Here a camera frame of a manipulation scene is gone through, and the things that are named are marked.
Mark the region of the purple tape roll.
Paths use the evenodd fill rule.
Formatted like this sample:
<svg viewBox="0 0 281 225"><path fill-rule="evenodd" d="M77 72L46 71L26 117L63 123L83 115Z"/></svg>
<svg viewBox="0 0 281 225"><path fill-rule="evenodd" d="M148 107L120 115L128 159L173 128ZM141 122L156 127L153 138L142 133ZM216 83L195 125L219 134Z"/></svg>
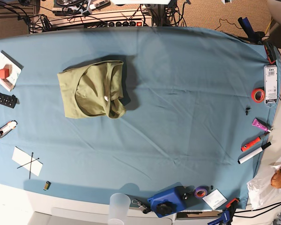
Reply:
<svg viewBox="0 0 281 225"><path fill-rule="evenodd" d="M194 196L198 199L205 197L208 194L209 186L199 186L194 190Z"/></svg>

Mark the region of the orange pen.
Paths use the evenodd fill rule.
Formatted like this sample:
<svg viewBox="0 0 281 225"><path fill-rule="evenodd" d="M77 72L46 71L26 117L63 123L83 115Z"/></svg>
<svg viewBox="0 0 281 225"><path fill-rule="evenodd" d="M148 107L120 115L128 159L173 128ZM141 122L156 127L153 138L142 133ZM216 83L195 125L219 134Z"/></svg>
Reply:
<svg viewBox="0 0 281 225"><path fill-rule="evenodd" d="M244 145L241 147L241 151L242 151L242 152L247 151L247 150L250 149L252 146L254 146L256 143L260 142L260 141L261 141L265 136L267 136L268 134L270 134L269 131L265 132L265 133L264 133L263 135L261 135L261 136L258 136L258 137L255 138L253 141L244 144Z"/></svg>

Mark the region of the white power strip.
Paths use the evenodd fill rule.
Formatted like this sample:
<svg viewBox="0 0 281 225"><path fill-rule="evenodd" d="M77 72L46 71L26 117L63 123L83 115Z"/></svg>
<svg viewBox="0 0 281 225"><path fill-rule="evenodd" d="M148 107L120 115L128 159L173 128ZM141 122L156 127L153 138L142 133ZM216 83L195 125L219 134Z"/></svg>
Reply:
<svg viewBox="0 0 281 225"><path fill-rule="evenodd" d="M104 25L111 26L119 23L125 23L126 26L141 27L149 26L152 27L153 19L152 16L142 13L140 9L127 9L124 11L103 11L97 12L92 15L83 17L82 15L67 16L57 19L50 19L50 23L54 28L75 26L75 25L87 25L90 23L103 23Z"/></svg>

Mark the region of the metal carabiner keyring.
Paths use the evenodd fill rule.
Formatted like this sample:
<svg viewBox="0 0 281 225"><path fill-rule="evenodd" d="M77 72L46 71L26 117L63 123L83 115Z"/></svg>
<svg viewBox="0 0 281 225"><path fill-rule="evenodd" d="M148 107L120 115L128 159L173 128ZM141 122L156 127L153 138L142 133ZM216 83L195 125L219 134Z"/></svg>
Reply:
<svg viewBox="0 0 281 225"><path fill-rule="evenodd" d="M149 212L151 212L150 207L146 206L144 203L137 199L132 199L132 204L137 205L143 214L148 214Z"/></svg>

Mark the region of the white black marker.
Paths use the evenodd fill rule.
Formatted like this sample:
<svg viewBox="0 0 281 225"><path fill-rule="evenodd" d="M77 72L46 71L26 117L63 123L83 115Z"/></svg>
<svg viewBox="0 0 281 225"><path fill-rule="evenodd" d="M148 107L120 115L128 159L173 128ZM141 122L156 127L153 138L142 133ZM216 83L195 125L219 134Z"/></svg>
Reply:
<svg viewBox="0 0 281 225"><path fill-rule="evenodd" d="M265 150L266 148L268 148L269 146L271 146L271 142L268 142L264 145L262 145L261 147L257 148L256 150L252 151L251 153L243 156L242 158L238 159L238 163L239 164L243 164L244 162L248 161L249 159L253 158L254 156L256 156L257 154L261 153L263 150Z"/></svg>

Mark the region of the white card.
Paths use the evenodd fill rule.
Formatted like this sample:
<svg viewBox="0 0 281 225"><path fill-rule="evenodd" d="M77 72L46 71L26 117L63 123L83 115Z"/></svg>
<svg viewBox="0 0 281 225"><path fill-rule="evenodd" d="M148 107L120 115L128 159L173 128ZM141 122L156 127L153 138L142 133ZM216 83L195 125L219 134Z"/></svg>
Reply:
<svg viewBox="0 0 281 225"><path fill-rule="evenodd" d="M222 206L224 203L227 202L227 199L224 195L218 190L215 189L210 194L203 197L203 201L212 209L215 210Z"/></svg>

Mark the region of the blue table cloth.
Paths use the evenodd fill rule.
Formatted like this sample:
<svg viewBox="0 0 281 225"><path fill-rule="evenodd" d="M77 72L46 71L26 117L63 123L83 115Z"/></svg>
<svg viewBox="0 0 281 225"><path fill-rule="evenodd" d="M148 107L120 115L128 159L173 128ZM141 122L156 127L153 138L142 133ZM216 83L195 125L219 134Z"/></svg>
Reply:
<svg viewBox="0 0 281 225"><path fill-rule="evenodd" d="M146 200L205 185L246 207L260 157L239 165L240 148L258 134L252 121L272 123L277 108L251 98L264 84L262 45L208 29L122 27L6 38L2 50L23 70L19 103L0 105L0 127L17 121L0 140L0 184L102 204L117 192ZM65 117L57 74L103 60L124 63L126 113ZM39 176L17 169L14 147L39 158Z"/></svg>

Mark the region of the blue orange bar clamp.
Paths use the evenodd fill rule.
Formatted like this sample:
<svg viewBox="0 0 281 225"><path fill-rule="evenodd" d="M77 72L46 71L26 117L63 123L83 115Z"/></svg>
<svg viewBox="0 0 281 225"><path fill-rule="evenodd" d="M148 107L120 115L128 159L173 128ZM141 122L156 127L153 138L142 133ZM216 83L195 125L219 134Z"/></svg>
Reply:
<svg viewBox="0 0 281 225"><path fill-rule="evenodd" d="M207 225L230 225L232 218L236 212L239 203L239 198L234 198L227 205L226 209L220 214L220 217L214 221L207 223Z"/></svg>

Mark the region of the small green yellow battery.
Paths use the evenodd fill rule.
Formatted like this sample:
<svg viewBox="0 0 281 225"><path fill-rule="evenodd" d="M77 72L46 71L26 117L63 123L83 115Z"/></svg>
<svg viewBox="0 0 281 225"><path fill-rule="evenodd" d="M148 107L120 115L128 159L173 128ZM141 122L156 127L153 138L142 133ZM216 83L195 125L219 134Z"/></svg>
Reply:
<svg viewBox="0 0 281 225"><path fill-rule="evenodd" d="M50 183L49 181L47 181L47 182L45 183L45 185L44 185L43 190L44 190L44 191L48 190L49 187L50 187L50 185L51 185L51 183Z"/></svg>

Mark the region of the blue handled clamp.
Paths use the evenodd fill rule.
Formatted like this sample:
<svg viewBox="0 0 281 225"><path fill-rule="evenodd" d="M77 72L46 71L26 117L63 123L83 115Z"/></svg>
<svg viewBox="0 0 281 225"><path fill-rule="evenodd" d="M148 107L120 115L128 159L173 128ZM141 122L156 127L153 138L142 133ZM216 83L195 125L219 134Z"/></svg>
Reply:
<svg viewBox="0 0 281 225"><path fill-rule="evenodd" d="M262 38L265 36L265 33L262 31L254 31L247 17L239 17L238 23L247 35L247 37L242 38L243 40L249 41L253 44L263 43Z"/></svg>

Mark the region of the black knob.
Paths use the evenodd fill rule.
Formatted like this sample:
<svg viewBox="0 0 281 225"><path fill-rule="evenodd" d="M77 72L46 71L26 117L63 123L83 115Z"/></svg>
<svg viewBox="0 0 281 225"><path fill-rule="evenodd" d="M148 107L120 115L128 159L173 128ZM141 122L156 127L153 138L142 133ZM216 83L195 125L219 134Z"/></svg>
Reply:
<svg viewBox="0 0 281 225"><path fill-rule="evenodd" d="M172 213L172 204L170 202L160 203L156 206L156 213L161 216L170 215Z"/></svg>

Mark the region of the olive green t-shirt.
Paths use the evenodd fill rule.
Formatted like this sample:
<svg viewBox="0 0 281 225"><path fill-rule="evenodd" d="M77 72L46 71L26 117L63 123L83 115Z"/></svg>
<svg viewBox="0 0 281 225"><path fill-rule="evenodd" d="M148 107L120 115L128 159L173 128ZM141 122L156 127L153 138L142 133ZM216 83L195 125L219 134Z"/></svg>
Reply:
<svg viewBox="0 0 281 225"><path fill-rule="evenodd" d="M118 119L126 113L121 99L123 61L106 60L58 73L67 118L107 116Z"/></svg>

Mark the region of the white notepad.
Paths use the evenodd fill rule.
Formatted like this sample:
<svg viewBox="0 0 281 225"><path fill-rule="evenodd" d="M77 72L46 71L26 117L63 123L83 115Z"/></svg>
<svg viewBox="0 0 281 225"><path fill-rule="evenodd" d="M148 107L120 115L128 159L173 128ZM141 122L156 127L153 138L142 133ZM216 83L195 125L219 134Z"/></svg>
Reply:
<svg viewBox="0 0 281 225"><path fill-rule="evenodd" d="M5 51L0 52L0 85L11 91L17 82L23 66L9 56Z"/></svg>

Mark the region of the translucent plastic cup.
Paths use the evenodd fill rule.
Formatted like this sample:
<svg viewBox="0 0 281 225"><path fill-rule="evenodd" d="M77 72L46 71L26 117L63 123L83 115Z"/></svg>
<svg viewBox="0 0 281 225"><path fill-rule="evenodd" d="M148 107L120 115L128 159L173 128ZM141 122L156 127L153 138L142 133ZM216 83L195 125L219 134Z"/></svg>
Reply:
<svg viewBox="0 0 281 225"><path fill-rule="evenodd" d="M130 204L131 199L129 196L122 193L113 194L110 197L109 218L107 224L124 225Z"/></svg>

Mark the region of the red cube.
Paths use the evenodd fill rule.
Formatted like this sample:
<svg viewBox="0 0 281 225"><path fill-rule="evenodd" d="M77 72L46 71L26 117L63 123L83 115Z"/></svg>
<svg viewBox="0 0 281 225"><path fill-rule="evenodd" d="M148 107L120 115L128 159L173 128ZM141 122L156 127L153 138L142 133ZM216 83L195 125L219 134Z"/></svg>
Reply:
<svg viewBox="0 0 281 225"><path fill-rule="evenodd" d="M10 72L8 68L0 69L0 79L6 79L10 76Z"/></svg>

